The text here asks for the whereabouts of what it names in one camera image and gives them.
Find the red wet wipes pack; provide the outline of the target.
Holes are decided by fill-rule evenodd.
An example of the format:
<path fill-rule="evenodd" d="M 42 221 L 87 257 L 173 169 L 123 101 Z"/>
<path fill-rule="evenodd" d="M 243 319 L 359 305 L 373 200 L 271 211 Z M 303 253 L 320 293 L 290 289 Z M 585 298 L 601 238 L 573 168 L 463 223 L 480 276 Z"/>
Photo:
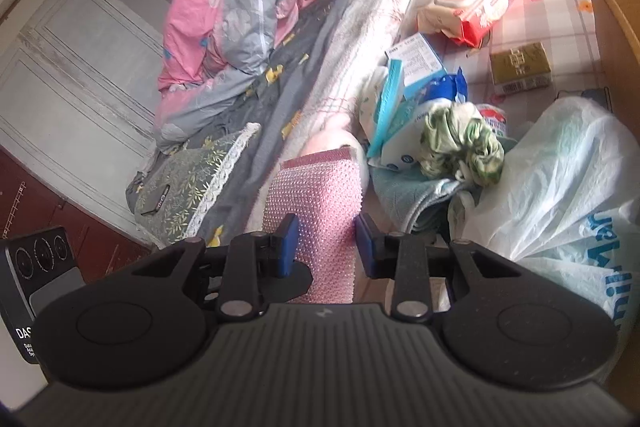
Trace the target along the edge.
<path fill-rule="evenodd" d="M 416 10 L 422 34 L 443 34 L 457 44 L 479 48 L 515 0 L 431 0 Z"/>

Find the white cabinet door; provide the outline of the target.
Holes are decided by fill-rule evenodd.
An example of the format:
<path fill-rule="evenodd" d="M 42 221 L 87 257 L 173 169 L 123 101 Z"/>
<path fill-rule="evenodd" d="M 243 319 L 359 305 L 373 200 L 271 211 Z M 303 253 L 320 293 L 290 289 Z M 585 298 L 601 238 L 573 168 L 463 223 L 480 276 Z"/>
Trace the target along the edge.
<path fill-rule="evenodd" d="M 153 145 L 162 38 L 119 0 L 20 0 L 1 25 L 1 145 L 146 244 L 125 197 Z"/>

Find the dark blue plastic packet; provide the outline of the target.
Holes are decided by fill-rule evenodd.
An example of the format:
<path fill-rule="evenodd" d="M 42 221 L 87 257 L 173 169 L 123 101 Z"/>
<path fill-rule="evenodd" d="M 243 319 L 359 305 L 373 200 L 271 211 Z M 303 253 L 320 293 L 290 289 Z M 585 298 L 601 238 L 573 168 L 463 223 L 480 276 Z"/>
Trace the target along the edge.
<path fill-rule="evenodd" d="M 469 98 L 468 83 L 463 75 L 462 68 L 454 74 L 446 74 L 442 77 L 430 80 L 424 88 L 424 93 L 419 98 L 419 103 L 446 98 L 451 102 L 466 103 Z"/>

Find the green white scrunched cloth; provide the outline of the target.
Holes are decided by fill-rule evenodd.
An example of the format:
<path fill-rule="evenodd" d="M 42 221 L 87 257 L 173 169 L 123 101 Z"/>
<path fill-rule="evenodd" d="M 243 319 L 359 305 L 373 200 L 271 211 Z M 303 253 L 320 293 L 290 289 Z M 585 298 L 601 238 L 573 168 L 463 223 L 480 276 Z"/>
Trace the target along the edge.
<path fill-rule="evenodd" d="M 438 101 L 423 118 L 419 164 L 427 178 L 493 186 L 501 179 L 504 155 L 498 136 L 472 103 Z"/>

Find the blue white tissue pack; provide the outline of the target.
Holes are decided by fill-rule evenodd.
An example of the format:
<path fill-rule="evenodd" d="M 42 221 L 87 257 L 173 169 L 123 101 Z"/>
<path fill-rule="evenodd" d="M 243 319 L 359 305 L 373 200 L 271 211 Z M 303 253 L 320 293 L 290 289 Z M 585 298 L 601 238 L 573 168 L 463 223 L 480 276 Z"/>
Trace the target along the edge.
<path fill-rule="evenodd" d="M 359 124 L 366 136 L 369 164 L 390 171 L 404 171 L 415 162 L 416 139 L 405 138 L 402 129 L 426 95 L 426 86 L 405 94 L 404 62 L 391 58 L 378 66 L 360 92 Z"/>

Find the wooden storage box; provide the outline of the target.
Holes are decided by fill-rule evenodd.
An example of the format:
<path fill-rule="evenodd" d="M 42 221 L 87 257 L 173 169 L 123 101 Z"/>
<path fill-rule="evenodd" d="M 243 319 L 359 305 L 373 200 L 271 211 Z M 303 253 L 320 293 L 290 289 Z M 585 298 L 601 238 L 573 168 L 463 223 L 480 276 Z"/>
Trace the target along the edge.
<path fill-rule="evenodd" d="M 591 0 L 614 115 L 639 139 L 639 0 Z"/>

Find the grey patterned bed sheet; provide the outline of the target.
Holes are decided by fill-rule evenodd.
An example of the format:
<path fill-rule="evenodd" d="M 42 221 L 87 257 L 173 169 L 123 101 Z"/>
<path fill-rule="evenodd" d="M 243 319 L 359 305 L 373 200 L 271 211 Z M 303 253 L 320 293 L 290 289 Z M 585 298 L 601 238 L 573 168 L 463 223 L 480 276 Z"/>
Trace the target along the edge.
<path fill-rule="evenodd" d="M 217 171 L 190 174 L 195 210 L 177 213 L 168 227 L 221 242 L 257 229 L 274 169 L 329 117 L 355 114 L 360 88 L 395 42 L 409 3 L 316 0 L 303 9 L 265 72 L 189 140 L 213 152 Z"/>

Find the grey floral pillow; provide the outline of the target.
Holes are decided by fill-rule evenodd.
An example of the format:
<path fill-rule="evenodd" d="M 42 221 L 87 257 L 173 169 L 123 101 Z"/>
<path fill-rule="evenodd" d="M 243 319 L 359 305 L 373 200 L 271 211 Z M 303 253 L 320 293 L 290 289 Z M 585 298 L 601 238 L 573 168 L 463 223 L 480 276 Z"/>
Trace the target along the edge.
<path fill-rule="evenodd" d="M 192 139 L 168 154 L 153 147 L 126 190 L 127 204 L 144 236 L 158 247 L 203 236 L 205 216 L 261 131 L 258 122 L 249 122 L 226 135 Z"/>

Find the red white small can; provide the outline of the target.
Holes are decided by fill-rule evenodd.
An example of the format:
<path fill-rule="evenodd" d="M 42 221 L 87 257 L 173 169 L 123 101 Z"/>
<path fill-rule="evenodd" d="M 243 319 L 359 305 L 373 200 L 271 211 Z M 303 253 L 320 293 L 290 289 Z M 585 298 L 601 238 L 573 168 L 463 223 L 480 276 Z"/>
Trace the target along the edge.
<path fill-rule="evenodd" d="M 501 138 L 508 135 L 508 118 L 501 108 L 490 104 L 477 104 L 476 108 L 495 135 L 501 136 Z"/>

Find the pink grey quilt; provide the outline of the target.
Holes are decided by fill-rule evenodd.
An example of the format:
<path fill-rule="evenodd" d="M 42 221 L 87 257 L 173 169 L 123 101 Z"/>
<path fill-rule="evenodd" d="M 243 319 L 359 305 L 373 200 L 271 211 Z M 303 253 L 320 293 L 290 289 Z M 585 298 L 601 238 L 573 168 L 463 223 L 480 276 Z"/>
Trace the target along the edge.
<path fill-rule="evenodd" d="M 166 153 L 186 142 L 230 107 L 315 1 L 172 0 L 157 78 L 157 148 Z"/>

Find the black device with dials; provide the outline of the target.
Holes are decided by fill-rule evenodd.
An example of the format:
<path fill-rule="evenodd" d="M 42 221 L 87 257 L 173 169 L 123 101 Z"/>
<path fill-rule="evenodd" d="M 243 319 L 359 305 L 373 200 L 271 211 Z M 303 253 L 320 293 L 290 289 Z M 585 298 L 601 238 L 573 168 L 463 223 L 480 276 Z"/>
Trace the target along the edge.
<path fill-rule="evenodd" d="M 32 325 L 37 314 L 85 281 L 62 227 L 3 239 L 0 262 L 2 320 L 23 360 L 36 364 Z"/>

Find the olive green small box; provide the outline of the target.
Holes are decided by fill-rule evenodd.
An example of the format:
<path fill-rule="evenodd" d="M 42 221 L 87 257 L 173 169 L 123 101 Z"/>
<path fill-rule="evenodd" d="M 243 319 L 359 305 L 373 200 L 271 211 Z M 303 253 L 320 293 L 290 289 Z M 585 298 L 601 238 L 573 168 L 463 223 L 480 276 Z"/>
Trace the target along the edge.
<path fill-rule="evenodd" d="M 547 88 L 552 83 L 548 55 L 540 42 L 493 53 L 489 64 L 492 85 L 498 95 Z"/>

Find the light blue towel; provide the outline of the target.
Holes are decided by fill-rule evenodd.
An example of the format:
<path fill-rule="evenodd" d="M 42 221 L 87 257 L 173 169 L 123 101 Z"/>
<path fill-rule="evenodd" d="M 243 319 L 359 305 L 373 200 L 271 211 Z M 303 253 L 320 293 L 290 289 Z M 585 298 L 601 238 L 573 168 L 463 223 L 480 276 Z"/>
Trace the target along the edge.
<path fill-rule="evenodd" d="M 514 147 L 510 139 L 498 140 L 504 153 Z M 460 191 L 475 193 L 483 187 L 454 178 L 430 179 L 419 161 L 404 171 L 390 171 L 370 165 L 370 177 L 378 200 L 398 230 L 421 233 L 438 228 L 447 218 L 450 199 Z"/>

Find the pink round plush toy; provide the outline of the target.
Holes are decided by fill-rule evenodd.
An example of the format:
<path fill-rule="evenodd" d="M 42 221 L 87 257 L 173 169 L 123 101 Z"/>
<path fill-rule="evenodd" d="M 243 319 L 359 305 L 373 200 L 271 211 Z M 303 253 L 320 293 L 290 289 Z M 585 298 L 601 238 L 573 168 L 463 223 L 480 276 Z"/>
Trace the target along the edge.
<path fill-rule="evenodd" d="M 370 174 L 366 152 L 352 133 L 352 118 L 347 114 L 339 113 L 329 117 L 320 131 L 311 135 L 306 141 L 299 156 L 337 150 L 338 148 L 351 148 L 358 164 L 362 194 L 366 194 Z"/>

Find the white label flat package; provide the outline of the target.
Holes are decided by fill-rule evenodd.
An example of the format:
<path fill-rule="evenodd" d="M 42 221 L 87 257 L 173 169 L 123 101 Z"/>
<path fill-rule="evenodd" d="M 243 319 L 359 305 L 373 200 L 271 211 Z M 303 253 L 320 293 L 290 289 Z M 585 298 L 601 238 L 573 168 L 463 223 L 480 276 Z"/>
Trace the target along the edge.
<path fill-rule="evenodd" d="M 418 32 L 386 51 L 389 60 L 401 61 L 404 95 L 410 98 L 427 83 L 446 74 L 442 61 Z"/>

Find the white plastic shopping bag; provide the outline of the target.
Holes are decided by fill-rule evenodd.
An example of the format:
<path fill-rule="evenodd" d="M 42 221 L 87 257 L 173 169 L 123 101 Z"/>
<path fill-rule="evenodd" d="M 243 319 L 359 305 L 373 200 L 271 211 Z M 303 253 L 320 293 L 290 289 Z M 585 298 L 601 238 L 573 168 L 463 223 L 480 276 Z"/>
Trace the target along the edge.
<path fill-rule="evenodd" d="M 593 101 L 555 101 L 506 153 L 497 185 L 454 196 L 449 226 L 600 306 L 620 336 L 634 328 L 639 145 Z"/>

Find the pink knitted cloth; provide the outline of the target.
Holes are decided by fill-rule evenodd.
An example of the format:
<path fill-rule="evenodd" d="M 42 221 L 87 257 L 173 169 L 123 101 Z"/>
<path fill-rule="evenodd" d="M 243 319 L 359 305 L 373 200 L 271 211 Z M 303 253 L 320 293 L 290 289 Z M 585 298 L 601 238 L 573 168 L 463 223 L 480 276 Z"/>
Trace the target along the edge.
<path fill-rule="evenodd" d="M 270 183 L 262 228 L 273 232 L 281 219 L 298 218 L 296 259 L 312 276 L 301 303 L 351 303 L 357 247 L 355 218 L 362 204 L 360 169 L 350 147 L 285 161 Z"/>

